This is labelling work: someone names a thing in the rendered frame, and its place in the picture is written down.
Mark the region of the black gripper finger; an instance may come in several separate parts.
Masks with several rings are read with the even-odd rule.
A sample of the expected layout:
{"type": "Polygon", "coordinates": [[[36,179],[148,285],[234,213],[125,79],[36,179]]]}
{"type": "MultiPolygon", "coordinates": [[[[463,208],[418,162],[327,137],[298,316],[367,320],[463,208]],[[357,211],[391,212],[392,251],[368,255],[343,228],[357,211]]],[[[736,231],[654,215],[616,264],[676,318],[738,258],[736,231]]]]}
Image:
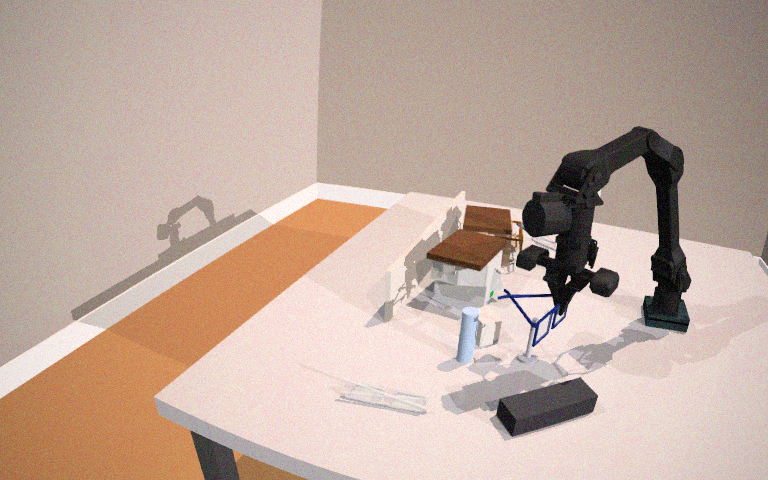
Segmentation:
{"type": "Polygon", "coordinates": [[[559,279],[554,280],[552,278],[549,278],[547,276],[544,276],[542,279],[547,282],[547,285],[550,289],[550,293],[553,297],[553,303],[554,306],[559,304],[561,302],[562,293],[564,289],[564,285],[566,283],[566,280],[568,278],[568,275],[564,274],[559,279]]]}
{"type": "Polygon", "coordinates": [[[568,304],[572,300],[572,298],[575,295],[575,293],[576,292],[577,293],[581,292],[581,290],[584,289],[585,286],[588,285],[588,284],[589,284],[589,282],[586,282],[585,285],[580,287],[578,285],[577,286],[572,285],[570,283],[570,281],[569,281],[566,285],[564,285],[564,289],[563,289],[563,293],[562,293],[562,298],[561,298],[561,303],[560,303],[560,307],[559,307],[559,316],[561,316],[564,313],[564,311],[566,310],[568,304]]]}

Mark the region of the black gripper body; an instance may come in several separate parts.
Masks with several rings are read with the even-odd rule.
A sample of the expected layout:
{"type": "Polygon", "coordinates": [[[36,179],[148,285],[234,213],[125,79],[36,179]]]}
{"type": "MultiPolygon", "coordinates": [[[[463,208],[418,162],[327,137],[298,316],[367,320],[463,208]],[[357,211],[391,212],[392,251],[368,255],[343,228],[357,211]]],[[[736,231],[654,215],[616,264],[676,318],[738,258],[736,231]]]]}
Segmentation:
{"type": "Polygon", "coordinates": [[[554,280],[566,274],[571,276],[570,283],[582,287],[590,282],[589,288],[593,294],[609,297],[618,288],[619,274],[607,268],[596,272],[585,267],[588,264],[589,243],[592,235],[558,234],[555,258],[550,258],[549,249],[531,245],[521,250],[517,255],[516,266],[528,271],[541,265],[546,268],[545,276],[554,280]]]}

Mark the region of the navy glasses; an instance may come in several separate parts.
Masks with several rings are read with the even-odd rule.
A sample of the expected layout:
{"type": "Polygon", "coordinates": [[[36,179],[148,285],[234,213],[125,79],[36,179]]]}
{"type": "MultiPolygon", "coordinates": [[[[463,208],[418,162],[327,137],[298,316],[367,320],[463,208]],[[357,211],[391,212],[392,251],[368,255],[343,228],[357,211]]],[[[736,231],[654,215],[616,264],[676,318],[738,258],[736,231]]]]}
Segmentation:
{"type": "Polygon", "coordinates": [[[503,298],[511,298],[512,302],[514,303],[514,305],[516,305],[518,307],[518,310],[526,318],[526,321],[529,322],[530,326],[531,327],[535,327],[535,333],[534,333],[534,338],[533,338],[533,343],[532,343],[533,347],[536,346],[546,335],[549,334],[549,328],[550,328],[552,317],[553,317],[553,321],[552,321],[551,329],[554,329],[566,317],[566,312],[567,312],[568,306],[567,306],[566,310],[564,311],[564,313],[561,316],[559,316],[559,307],[560,307],[560,303],[561,303],[560,302],[555,307],[553,307],[550,311],[547,310],[548,313],[546,314],[546,312],[545,312],[544,313],[545,315],[539,321],[537,321],[537,323],[534,323],[534,322],[532,322],[531,319],[529,319],[528,315],[523,311],[523,309],[521,308],[519,303],[517,303],[517,301],[514,298],[529,298],[529,297],[548,297],[548,298],[551,298],[552,295],[551,294],[534,294],[534,295],[511,294],[506,289],[504,289],[504,292],[506,293],[506,295],[505,296],[497,297],[497,300],[503,299],[503,298]]]}

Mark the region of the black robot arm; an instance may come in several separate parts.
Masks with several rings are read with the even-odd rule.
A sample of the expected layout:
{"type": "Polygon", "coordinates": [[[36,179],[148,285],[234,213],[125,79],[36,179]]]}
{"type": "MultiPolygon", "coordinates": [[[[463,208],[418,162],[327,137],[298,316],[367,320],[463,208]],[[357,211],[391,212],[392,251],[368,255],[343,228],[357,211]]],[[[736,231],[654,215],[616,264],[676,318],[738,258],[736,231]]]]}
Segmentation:
{"type": "Polygon", "coordinates": [[[522,210],[524,229],[531,237],[554,234],[590,235],[598,195],[610,175],[640,157],[656,185],[659,247],[651,256],[652,280],[658,283],[653,313],[678,316],[682,292],[691,284],[686,256],[679,245],[678,181],[684,171],[683,152],[653,129],[630,132],[594,150],[570,152],[562,159],[547,192],[534,192],[522,210]],[[577,191],[563,187],[564,185],[577,191]]]}

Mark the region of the white flat panel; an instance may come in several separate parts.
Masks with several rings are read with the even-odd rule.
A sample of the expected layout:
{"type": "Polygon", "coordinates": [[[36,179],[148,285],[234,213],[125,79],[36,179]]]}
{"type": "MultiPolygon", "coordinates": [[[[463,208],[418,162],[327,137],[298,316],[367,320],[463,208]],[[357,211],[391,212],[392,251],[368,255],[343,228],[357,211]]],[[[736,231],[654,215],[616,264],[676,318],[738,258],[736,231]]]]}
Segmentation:
{"type": "Polygon", "coordinates": [[[459,228],[462,229],[465,211],[464,200],[465,191],[461,191],[455,200],[387,269],[384,321],[389,322],[393,318],[431,270],[432,260],[427,259],[427,252],[459,228]]]}

